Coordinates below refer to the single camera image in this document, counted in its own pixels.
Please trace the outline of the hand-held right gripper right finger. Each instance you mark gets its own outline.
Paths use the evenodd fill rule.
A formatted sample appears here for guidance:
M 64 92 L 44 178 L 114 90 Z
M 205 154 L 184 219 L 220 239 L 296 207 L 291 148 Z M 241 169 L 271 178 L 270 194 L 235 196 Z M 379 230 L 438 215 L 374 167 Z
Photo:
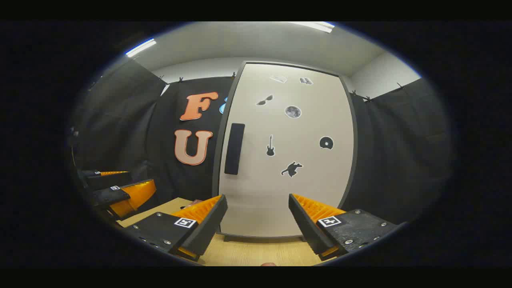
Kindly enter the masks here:
M 289 195 L 288 207 L 322 261 L 364 249 L 400 227 L 359 208 L 343 211 L 298 194 Z

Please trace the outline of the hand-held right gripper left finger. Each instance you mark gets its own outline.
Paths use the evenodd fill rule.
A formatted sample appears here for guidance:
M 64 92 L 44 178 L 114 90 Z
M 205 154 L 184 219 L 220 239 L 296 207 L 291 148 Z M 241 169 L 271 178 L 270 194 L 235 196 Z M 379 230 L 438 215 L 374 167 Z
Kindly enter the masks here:
M 125 231 L 130 237 L 165 254 L 197 261 L 207 250 L 228 210 L 224 195 L 172 214 L 155 212 Z

